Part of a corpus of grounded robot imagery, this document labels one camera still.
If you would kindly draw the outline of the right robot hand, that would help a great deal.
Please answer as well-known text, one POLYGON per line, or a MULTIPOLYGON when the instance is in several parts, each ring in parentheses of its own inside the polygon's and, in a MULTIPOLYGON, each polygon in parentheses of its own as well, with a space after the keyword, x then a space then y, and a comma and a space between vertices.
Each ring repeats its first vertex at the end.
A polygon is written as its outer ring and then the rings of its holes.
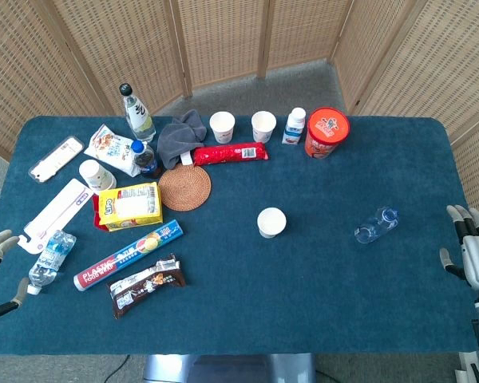
POLYGON ((460 243, 462 267, 453 263, 445 248, 439 251, 441 264, 445 271, 479 290, 479 211, 475 208, 467 210, 461 205, 448 205, 446 210, 453 220, 460 243))

